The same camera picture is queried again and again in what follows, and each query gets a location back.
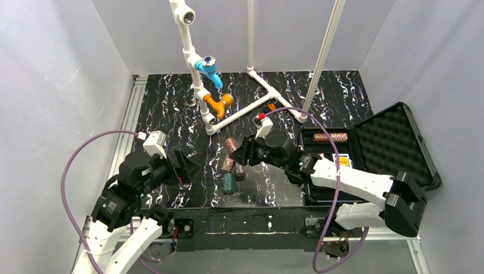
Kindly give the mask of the green blue chip stack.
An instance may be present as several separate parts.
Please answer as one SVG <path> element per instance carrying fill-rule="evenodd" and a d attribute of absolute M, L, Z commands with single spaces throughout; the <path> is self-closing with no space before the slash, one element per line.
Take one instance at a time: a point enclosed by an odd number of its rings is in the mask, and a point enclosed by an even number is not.
<path fill-rule="evenodd" d="M 231 195 L 234 193 L 235 177 L 233 173 L 223 173 L 222 183 L 223 193 L 225 195 Z"/>

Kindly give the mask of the red black chip stack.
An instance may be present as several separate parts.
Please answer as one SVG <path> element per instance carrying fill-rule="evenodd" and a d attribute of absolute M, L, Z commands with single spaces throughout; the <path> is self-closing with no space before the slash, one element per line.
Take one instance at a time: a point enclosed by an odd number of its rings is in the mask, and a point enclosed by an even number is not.
<path fill-rule="evenodd" d="M 323 133 L 317 133 L 313 135 L 313 141 L 318 143 L 327 142 L 327 136 Z"/>
<path fill-rule="evenodd" d="M 224 146 L 229 154 L 235 152 L 240 146 L 235 138 L 228 138 L 224 141 Z"/>
<path fill-rule="evenodd" d="M 346 133 L 330 133 L 329 135 L 324 134 L 323 137 L 324 142 L 330 142 L 330 140 L 333 140 L 335 143 L 345 143 L 349 139 L 348 134 Z"/>

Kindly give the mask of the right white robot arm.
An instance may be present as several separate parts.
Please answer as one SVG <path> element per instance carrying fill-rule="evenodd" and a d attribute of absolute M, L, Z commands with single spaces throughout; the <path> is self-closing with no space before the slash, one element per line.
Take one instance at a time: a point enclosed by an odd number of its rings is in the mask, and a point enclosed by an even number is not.
<path fill-rule="evenodd" d="M 229 157 L 242 166 L 266 163 L 278 167 L 294 184 L 338 189 L 360 198 L 361 203 L 342 204 L 329 216 L 345 230 L 387 227 L 406 237 L 415 237 L 420 230 L 427 198 L 406 172 L 379 175 L 337 165 L 317 153 L 300 150 L 282 131 L 265 137 L 246 136 L 238 148 L 230 150 Z"/>

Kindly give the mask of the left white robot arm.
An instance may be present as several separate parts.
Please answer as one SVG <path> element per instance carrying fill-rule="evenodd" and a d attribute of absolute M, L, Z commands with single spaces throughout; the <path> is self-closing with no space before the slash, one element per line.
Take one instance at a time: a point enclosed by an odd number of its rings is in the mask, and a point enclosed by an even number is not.
<path fill-rule="evenodd" d="M 165 229 L 175 229 L 174 212 L 142 200 L 162 184 L 190 184 L 201 166 L 175 150 L 177 164 L 161 154 L 129 153 L 105 184 L 91 214 L 87 246 L 73 273 L 127 273 Z"/>

